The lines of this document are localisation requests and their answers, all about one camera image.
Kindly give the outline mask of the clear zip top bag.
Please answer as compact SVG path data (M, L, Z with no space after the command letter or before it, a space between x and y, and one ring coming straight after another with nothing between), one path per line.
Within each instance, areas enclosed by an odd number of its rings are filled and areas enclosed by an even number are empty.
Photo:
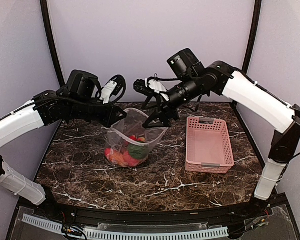
M148 115L136 108L124 111L126 118L106 130L104 157L112 167L132 168L147 161L168 128L143 128Z

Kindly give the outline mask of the orange yellow mango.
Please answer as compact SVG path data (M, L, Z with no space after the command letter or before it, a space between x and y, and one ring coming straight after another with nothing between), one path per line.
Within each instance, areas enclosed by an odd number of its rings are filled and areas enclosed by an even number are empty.
M119 165L121 167L126 167L128 164L125 162L124 156L120 152L110 153L108 155L109 161L114 165Z

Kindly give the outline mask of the pink perforated plastic basket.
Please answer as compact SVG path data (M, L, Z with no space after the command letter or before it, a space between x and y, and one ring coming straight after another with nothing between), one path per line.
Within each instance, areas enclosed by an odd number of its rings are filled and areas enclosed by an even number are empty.
M186 121L185 170L226 174L233 166L227 123L222 119L189 116Z

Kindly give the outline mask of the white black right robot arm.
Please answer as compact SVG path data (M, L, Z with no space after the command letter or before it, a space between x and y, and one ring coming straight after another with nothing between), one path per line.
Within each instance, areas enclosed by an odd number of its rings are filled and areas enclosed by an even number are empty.
M193 99L215 93L235 101L266 120L274 127L274 135L267 163L254 191L254 199L245 205L245 213L256 217L265 208L276 184L288 164L295 158L300 141L300 107L278 98L242 70L223 61L208 67L199 61L191 49L185 48L167 60L180 83L171 89L155 76L138 79L133 89L147 97L142 108L153 109L144 122L145 129L171 127L170 120L178 120L178 109Z

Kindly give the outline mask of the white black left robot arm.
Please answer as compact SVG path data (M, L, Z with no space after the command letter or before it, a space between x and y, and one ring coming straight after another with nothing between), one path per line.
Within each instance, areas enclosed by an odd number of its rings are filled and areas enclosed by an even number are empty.
M123 120L127 113L116 103L127 89L122 75L115 75L105 86L86 71L73 70L59 90L46 90L18 109L0 118L0 149L15 139L58 121L96 121L105 128ZM0 186L30 201L50 218L57 218L60 206L48 188L13 170L0 155Z

